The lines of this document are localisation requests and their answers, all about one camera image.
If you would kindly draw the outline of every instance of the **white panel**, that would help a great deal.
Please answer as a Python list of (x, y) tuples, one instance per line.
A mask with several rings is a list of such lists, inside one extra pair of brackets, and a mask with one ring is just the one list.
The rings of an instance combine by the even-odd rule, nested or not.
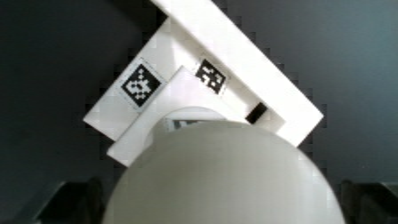
[(120, 90), (120, 85), (142, 61), (147, 67), (151, 67), (151, 72), (158, 74), (167, 82), (179, 66), (184, 66), (190, 72), (195, 73), (202, 59), (211, 62), (227, 77), (218, 97), (236, 111), (236, 114), (241, 117), (246, 116), (255, 104), (259, 103), (259, 99), (229, 74), (223, 65), (207, 54), (181, 26), (170, 19), (167, 19), (83, 118), (83, 121), (97, 131), (103, 132), (110, 139), (119, 139), (143, 110), (143, 107), (136, 109)]
[(213, 110), (227, 121), (246, 123), (188, 70), (181, 68), (143, 113), (110, 147), (108, 155), (122, 165), (129, 166), (145, 149), (145, 138), (159, 119), (174, 111), (188, 107), (202, 107)]
[(282, 118), (284, 124), (275, 133), (296, 146), (319, 122), (321, 113), (213, 2), (209, 0), (151, 1)]

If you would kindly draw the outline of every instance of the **dark background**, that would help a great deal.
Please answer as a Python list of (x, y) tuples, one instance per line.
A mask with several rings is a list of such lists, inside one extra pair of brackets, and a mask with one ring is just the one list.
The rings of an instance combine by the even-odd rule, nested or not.
[[(83, 114), (156, 30), (142, 0), (0, 0), (0, 222), (39, 190), (124, 168)], [(337, 191), (398, 179), (398, 1), (216, 0), (326, 113), (302, 144)]]

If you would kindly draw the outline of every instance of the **black object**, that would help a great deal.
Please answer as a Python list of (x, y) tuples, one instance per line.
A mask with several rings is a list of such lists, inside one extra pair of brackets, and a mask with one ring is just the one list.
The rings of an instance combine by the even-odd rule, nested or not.
[(398, 224), (398, 187), (380, 183), (341, 183), (346, 224)]
[(103, 217), (103, 187), (97, 178), (63, 182), (42, 189), (26, 204), (12, 224), (99, 224)]
[(264, 104), (259, 103), (257, 106), (252, 109), (250, 114), (245, 117), (245, 120), (248, 121), (250, 124), (255, 123), (255, 121), (257, 121), (257, 119), (259, 119), (259, 117), (261, 117), (261, 115), (262, 115), (266, 110), (268, 110), (268, 108), (266, 108)]
[(174, 128), (175, 130), (183, 127), (183, 123), (184, 125), (191, 125), (195, 123), (200, 123), (202, 121), (199, 120), (174, 120), (172, 123), (174, 123)]

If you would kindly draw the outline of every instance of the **gray surface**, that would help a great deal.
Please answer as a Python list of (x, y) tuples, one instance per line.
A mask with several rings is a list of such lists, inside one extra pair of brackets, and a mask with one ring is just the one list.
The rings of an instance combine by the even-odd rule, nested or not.
[[(154, 28), (140, 2), (0, 1), (0, 222), (49, 182), (95, 175), (110, 193), (110, 141), (87, 132), (81, 117)], [(326, 104), (310, 148), (330, 183), (396, 181), (398, 2), (220, 2), (312, 88), (316, 106)]]
[(225, 121), (158, 138), (115, 187), (103, 224), (342, 224), (309, 159), (259, 128)]

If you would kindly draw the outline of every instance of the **qr-like code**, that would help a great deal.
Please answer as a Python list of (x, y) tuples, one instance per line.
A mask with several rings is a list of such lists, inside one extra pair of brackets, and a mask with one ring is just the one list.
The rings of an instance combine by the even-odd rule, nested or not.
[(206, 59), (202, 60), (195, 77), (200, 78), (204, 85), (213, 89), (215, 93), (218, 94), (225, 83), (225, 76), (220, 74), (220, 71), (216, 70)]
[(138, 107), (145, 104), (159, 85), (159, 80), (151, 74), (145, 66), (140, 64), (120, 86)]

